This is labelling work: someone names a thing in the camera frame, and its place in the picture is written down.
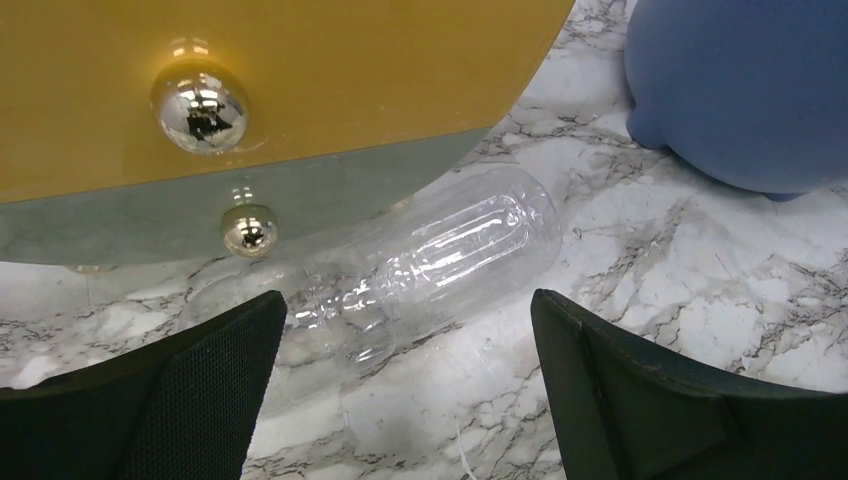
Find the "gray panel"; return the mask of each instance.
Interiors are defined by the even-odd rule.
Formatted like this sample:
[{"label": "gray panel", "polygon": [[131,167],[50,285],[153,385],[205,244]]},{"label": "gray panel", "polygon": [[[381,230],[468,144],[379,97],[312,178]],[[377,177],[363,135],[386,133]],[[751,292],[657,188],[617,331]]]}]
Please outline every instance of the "gray panel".
[{"label": "gray panel", "polygon": [[247,194],[277,215],[280,241],[349,225],[444,174],[487,132],[0,205],[0,260],[122,265],[227,255],[221,216]]}]

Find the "blue object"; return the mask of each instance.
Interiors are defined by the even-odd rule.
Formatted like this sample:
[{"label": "blue object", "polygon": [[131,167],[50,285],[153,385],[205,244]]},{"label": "blue object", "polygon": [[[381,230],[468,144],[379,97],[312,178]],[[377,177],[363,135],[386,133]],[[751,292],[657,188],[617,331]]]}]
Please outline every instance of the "blue object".
[{"label": "blue object", "polygon": [[639,0],[627,128],[786,201],[848,182],[848,1]]}]

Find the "blue foot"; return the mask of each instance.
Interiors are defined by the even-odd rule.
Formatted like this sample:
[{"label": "blue foot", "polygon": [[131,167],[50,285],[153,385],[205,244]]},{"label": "blue foot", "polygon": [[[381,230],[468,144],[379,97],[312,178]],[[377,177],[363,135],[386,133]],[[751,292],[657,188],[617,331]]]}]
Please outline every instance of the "blue foot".
[{"label": "blue foot", "polygon": [[763,195],[772,202],[783,203],[803,197],[806,193],[764,193]]},{"label": "blue foot", "polygon": [[651,109],[636,107],[627,118],[627,131],[636,143],[645,148],[660,149],[666,146],[657,116]]}]

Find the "plastic bottle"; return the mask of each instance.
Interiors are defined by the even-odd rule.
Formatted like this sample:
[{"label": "plastic bottle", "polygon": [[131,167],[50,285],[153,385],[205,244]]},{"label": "plastic bottle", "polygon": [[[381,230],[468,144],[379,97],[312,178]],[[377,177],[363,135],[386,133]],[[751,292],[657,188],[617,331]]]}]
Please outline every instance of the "plastic bottle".
[{"label": "plastic bottle", "polygon": [[519,168],[497,168],[365,222],[347,245],[219,280],[181,323],[281,291],[289,318],[263,405],[273,412],[526,286],[561,244],[545,189]]}]

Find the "silver knob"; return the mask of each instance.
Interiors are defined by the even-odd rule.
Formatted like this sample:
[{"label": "silver knob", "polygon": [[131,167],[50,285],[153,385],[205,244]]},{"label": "silver knob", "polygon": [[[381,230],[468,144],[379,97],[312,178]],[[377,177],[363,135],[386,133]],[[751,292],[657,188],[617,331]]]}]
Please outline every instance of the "silver knob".
[{"label": "silver knob", "polygon": [[184,61],[154,85],[153,109],[165,135],[183,150],[213,155],[238,145],[247,131],[247,98],[229,72]]},{"label": "silver knob", "polygon": [[233,254],[259,258],[270,252],[277,241],[277,218],[261,205],[242,205],[224,214],[221,235]]}]

